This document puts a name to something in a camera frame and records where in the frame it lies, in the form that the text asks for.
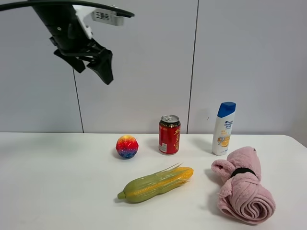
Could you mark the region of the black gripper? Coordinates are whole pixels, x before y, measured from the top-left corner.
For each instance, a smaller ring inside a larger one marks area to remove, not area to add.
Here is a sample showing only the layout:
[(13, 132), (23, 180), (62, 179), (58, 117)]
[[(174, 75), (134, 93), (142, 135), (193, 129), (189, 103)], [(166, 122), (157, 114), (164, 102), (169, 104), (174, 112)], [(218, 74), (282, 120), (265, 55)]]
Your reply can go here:
[(33, 9), (51, 33), (50, 40), (57, 47), (54, 55), (78, 73), (86, 69), (84, 61), (87, 61), (87, 68), (94, 71), (106, 85), (113, 81), (112, 52), (93, 38), (90, 40), (86, 37), (72, 4), (52, 1), (47, 5), (35, 5)]

